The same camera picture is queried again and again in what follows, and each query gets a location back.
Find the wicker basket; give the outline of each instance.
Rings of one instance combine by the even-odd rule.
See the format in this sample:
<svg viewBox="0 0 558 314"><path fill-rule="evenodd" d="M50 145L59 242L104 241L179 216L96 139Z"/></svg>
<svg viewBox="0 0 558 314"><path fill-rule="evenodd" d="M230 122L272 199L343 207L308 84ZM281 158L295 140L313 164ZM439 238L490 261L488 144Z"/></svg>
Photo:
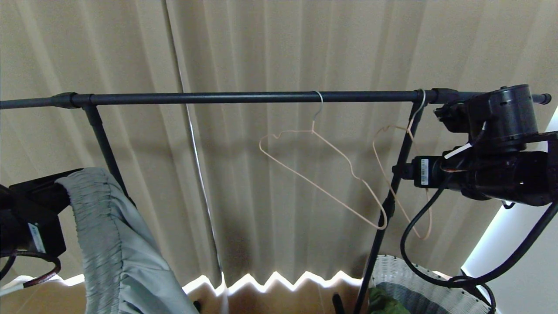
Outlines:
<svg viewBox="0 0 558 314"><path fill-rule="evenodd" d="M433 278L440 276L418 266ZM374 266L370 286L385 290L412 314L485 314L490 308L463 289L433 285L412 272L400 258L379 256Z"/></svg>

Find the curtain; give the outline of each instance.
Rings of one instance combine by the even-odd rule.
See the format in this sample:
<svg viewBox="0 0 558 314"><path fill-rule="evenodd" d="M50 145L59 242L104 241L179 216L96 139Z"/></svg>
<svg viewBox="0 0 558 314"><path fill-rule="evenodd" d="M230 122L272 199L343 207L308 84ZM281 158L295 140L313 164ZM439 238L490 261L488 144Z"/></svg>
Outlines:
<svg viewBox="0 0 558 314"><path fill-rule="evenodd" d="M528 83L557 93L557 4L548 1L41 1L2 2L2 99L78 93L413 90L491 91ZM426 107L416 142L437 155L465 143ZM319 104L102 106L124 181L181 284L216 286L278 271L360 277L375 229L270 162L259 139L309 129ZM555 104L535 106L539 129ZM383 126L405 126L409 103L326 104L316 130L347 154L356 175L388 192L372 151ZM80 110L2 111L2 184L81 166L104 166ZM389 169L402 131L376 140ZM348 165L308 134L263 147L375 221L378 206ZM414 215L424 192L403 182ZM432 234L409 240L426 268L456 274L500 204L446 192ZM74 226L62 213L62 276L80 273ZM398 255L397 208L381 251ZM427 221L418 225L426 232ZM16 265L19 273L35 270Z"/></svg>

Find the green garment in basket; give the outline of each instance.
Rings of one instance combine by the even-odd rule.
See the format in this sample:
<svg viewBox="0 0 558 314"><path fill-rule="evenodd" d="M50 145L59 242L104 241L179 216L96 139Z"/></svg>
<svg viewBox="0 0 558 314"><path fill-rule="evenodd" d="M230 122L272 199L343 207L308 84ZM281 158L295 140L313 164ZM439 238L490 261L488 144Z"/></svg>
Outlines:
<svg viewBox="0 0 558 314"><path fill-rule="evenodd" d="M410 314L398 300L377 287L370 288L369 301L369 314Z"/></svg>

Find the beige curtain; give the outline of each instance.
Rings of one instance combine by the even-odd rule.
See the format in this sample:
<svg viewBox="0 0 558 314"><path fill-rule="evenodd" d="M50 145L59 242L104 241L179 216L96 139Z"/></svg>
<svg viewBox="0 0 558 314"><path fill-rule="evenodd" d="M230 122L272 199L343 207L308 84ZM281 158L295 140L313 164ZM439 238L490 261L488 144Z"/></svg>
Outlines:
<svg viewBox="0 0 558 314"><path fill-rule="evenodd" d="M554 0L4 1L1 97L63 91L491 91L521 83L530 84L532 92L558 94L557 6ZM466 141L436 121L433 107L426 108L418 128L423 154L440 154ZM555 107L535 107L539 129ZM324 278L339 270L360 277L375 230L270 163L257 146L268 133L308 129L318 108L190 104L100 109L128 190L181 283L205 274L219 284L217 257L228 284L246 273L263 283L273 271L291 282L306 270ZM349 156L356 174L383 199L388 190L372 138L385 125L404 126L409 110L409 103L326 104L316 129ZM79 110L2 111L1 127L4 185L104 165ZM402 138L401 131L378 138L387 168L395 163ZM377 219L373 198L350 177L342 157L315 137L286 135L264 146ZM426 202L411 182L402 183L399 195L412 215ZM498 208L498 201L444 193L434 206L430 239L410 238L410 257L456 274ZM63 277L80 272L70 215L62 215L69 247ZM398 255L406 225L396 209L383 252ZM426 228L426 221L418 225L422 234ZM16 270L33 275L30 265L16 263Z"/></svg>

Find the metal hook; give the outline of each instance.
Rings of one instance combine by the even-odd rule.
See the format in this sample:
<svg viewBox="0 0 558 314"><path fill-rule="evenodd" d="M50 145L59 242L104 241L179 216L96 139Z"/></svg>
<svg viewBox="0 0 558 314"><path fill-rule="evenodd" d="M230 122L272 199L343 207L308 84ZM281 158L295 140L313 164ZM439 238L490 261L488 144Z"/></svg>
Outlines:
<svg viewBox="0 0 558 314"><path fill-rule="evenodd" d="M321 93L318 92L318 91L313 91L313 92L316 92L318 94L318 96L320 96L320 99L321 99L320 109L314 114L314 118L312 119L313 121L316 121L316 117L321 112L321 110L324 108L324 97L322 97Z"/></svg>

